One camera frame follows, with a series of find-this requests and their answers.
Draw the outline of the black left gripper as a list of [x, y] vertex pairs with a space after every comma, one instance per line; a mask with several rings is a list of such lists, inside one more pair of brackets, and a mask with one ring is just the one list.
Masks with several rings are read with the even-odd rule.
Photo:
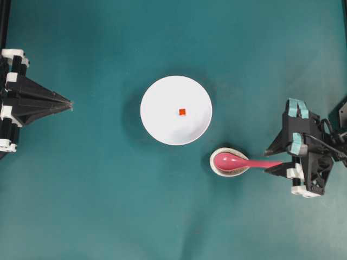
[[[7, 73], [7, 64], [11, 71]], [[16, 152], [20, 137], [20, 130], [35, 120], [45, 116], [72, 109], [72, 102], [60, 94], [44, 88], [40, 84], [26, 77], [30, 61], [23, 49], [2, 49], [0, 61], [0, 91], [3, 88], [15, 91], [20, 95], [35, 99], [54, 101], [58, 104], [50, 108], [30, 107], [20, 105], [2, 105], [1, 97], [1, 157], [7, 152]]]

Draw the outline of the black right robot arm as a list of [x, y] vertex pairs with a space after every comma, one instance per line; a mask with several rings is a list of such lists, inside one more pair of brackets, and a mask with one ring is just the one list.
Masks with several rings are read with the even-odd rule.
[[289, 98], [282, 114], [282, 129], [264, 154], [283, 152], [292, 160], [265, 172], [290, 179], [294, 195], [322, 196], [334, 163], [346, 163], [346, 132], [334, 130], [328, 119], [309, 111], [304, 101]]

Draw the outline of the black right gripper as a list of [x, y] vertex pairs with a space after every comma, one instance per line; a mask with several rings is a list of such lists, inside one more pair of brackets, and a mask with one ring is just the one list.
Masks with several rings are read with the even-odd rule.
[[292, 181], [291, 193], [304, 198], [325, 194], [325, 186], [333, 167], [333, 159], [320, 117], [306, 106], [304, 101], [288, 99], [282, 114], [282, 130], [264, 156], [288, 153], [292, 162], [266, 169], [266, 173]]

